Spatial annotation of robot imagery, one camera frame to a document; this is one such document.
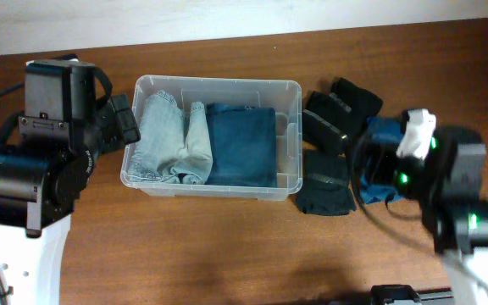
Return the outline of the light blue jeans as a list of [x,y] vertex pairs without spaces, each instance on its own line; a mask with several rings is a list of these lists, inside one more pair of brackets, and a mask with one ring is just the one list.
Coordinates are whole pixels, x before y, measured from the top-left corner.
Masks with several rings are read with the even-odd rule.
[[172,95],[158,91],[146,100],[140,133],[128,169],[131,181],[206,183],[214,158],[203,103],[194,102],[185,112]]

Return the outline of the blue taped garment bundle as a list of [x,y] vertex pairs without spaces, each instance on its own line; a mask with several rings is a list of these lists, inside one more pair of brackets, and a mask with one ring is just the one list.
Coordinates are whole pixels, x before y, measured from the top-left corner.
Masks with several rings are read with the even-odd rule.
[[358,157],[360,195],[366,204],[400,200],[393,186],[395,168],[398,164],[396,149],[402,140],[401,126],[395,119],[370,117],[366,121],[369,139],[364,141]]

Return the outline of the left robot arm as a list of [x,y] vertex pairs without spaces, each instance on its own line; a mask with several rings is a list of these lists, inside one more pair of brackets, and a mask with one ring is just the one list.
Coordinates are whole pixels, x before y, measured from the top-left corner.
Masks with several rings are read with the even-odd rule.
[[31,61],[24,89],[0,128],[0,304],[56,304],[75,202],[97,160],[141,135],[94,64]]

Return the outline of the black garment bundle taped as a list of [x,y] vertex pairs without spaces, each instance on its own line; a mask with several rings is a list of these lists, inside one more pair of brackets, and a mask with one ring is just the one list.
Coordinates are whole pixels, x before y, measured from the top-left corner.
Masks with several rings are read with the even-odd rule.
[[362,129],[363,116],[335,93],[313,91],[302,111],[303,140],[330,155],[341,155]]

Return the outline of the dark blue jeans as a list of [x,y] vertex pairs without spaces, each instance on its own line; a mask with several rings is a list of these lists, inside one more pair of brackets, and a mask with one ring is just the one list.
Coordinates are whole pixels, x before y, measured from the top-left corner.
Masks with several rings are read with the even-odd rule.
[[277,187],[272,108],[211,103],[207,123],[213,154],[209,185]]

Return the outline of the black garment bundle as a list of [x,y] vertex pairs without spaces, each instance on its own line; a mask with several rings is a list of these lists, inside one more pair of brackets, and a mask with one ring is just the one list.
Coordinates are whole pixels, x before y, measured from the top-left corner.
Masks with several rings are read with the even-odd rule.
[[356,210],[344,157],[307,150],[303,161],[303,184],[296,196],[296,205],[301,212],[344,216]]
[[331,91],[351,109],[351,114],[363,120],[376,116],[383,106],[383,100],[373,92],[342,77],[331,85]]

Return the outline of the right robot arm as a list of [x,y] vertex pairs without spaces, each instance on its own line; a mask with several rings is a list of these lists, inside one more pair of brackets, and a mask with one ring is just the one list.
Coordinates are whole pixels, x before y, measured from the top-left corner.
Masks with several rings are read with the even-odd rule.
[[481,197],[486,146],[480,134],[442,126],[425,158],[398,157],[385,145],[378,164],[395,193],[419,203],[423,227],[448,273],[457,304],[488,304],[488,201]]

